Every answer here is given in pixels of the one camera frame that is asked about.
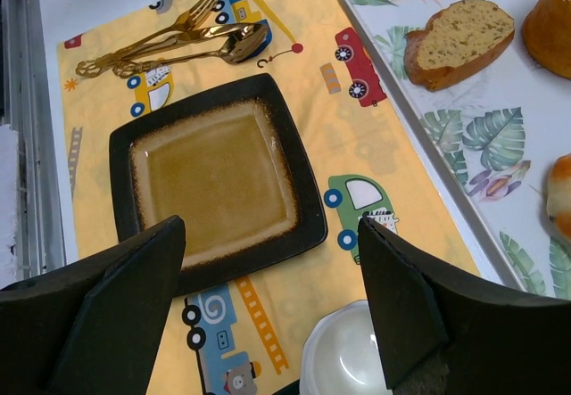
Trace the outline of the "tall sugared brioche cake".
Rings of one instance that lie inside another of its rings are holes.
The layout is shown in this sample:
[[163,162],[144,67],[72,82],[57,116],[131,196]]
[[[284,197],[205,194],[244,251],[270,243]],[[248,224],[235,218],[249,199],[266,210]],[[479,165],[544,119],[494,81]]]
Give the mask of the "tall sugared brioche cake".
[[570,79],[570,0],[538,0],[524,20],[522,38],[543,68]]

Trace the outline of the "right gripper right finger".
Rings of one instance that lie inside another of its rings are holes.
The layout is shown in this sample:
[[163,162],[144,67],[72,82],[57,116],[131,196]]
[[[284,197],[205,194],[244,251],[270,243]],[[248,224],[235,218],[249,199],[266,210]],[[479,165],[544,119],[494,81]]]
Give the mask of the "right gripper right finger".
[[373,218],[360,268],[395,394],[567,394],[570,304],[474,276]]

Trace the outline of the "gold fork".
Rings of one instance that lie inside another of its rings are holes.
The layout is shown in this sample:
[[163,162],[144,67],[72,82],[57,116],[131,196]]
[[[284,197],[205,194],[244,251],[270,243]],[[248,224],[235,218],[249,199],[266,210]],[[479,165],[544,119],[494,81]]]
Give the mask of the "gold fork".
[[200,26],[206,19],[211,8],[217,0],[198,0],[190,9],[181,13],[167,28],[160,29],[151,35],[144,37],[135,43],[123,47],[115,52],[105,54],[95,60],[79,62],[75,72],[84,78],[95,78],[108,70],[115,62],[130,56],[136,51],[150,45],[152,40],[170,32],[186,32]]

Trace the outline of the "floral white serving tray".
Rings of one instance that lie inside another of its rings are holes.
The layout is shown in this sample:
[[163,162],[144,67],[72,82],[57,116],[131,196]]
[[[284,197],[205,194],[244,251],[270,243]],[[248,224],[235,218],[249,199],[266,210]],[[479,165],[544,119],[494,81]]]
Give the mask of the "floral white serving tray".
[[525,49],[520,30],[538,0],[489,0],[514,19],[512,42],[472,77],[434,92],[408,79],[405,35],[459,0],[342,1],[501,279],[568,299],[570,244],[548,217],[547,179],[570,150],[570,83]]

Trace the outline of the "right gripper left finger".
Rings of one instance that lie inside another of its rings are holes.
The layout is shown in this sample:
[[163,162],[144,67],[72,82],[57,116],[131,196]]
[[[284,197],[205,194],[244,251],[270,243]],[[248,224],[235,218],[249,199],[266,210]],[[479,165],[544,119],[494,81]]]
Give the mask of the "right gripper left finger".
[[146,393],[185,245],[174,216],[3,288],[1,392]]

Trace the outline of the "yellow vehicle print placemat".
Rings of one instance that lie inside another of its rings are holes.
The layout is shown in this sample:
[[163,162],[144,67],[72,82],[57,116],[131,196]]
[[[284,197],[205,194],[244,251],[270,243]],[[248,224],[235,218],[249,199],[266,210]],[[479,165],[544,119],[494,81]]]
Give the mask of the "yellow vehicle print placemat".
[[[269,42],[232,65],[222,38],[160,54],[125,78],[79,75],[197,6]],[[151,394],[271,394],[298,380],[325,315],[365,298],[353,246],[373,210],[409,243],[469,273],[466,245],[369,58],[335,58],[337,0],[173,0],[57,47],[68,133],[82,133],[73,215],[81,258],[172,215],[186,252]]]

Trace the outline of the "aluminium table frame rail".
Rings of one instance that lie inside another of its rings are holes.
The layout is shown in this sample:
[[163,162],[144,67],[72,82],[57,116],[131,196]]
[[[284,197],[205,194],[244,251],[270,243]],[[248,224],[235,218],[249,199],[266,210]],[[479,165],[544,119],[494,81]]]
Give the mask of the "aluminium table frame rail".
[[66,263],[39,0],[1,0],[2,116],[18,134],[9,282]]

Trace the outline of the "square black brown plate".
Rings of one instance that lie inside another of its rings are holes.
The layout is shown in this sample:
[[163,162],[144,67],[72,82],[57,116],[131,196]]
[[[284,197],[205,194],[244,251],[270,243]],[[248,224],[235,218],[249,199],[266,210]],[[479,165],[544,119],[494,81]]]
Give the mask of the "square black brown plate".
[[327,237],[309,158],[268,74],[216,86],[117,128],[109,165],[121,240],[170,216],[183,219],[177,295],[275,265]]

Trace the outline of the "green mug white inside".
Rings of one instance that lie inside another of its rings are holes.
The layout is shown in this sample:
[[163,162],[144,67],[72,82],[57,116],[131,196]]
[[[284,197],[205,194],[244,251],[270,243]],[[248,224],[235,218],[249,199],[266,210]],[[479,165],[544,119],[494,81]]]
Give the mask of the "green mug white inside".
[[300,379],[279,394],[391,394],[366,300],[323,316],[302,349]]

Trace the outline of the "herb bread slice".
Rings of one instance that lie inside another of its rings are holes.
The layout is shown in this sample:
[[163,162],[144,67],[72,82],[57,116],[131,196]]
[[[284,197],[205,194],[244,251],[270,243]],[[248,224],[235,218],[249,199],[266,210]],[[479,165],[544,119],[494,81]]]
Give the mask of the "herb bread slice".
[[514,36],[514,19],[496,3],[459,0],[405,35],[404,69],[411,83],[442,90],[497,60]]

